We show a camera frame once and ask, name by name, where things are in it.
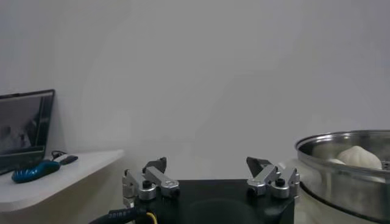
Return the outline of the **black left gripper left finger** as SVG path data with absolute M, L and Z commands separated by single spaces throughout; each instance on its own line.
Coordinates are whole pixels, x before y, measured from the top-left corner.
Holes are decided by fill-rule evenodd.
M 177 198 L 180 184 L 165 175 L 166 157 L 149 161 L 140 172 L 124 171 L 122 176 L 122 200 L 127 208 L 135 207 L 136 200 L 152 201 L 158 193 L 165 198 Z

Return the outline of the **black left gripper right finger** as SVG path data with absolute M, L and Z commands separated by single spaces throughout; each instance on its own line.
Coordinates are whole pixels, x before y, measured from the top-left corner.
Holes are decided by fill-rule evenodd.
M 252 195 L 259 197 L 269 193 L 281 200 L 298 196 L 300 174 L 295 167 L 282 168 L 254 157 L 247 157 L 246 163 L 252 174 L 247 180 Z

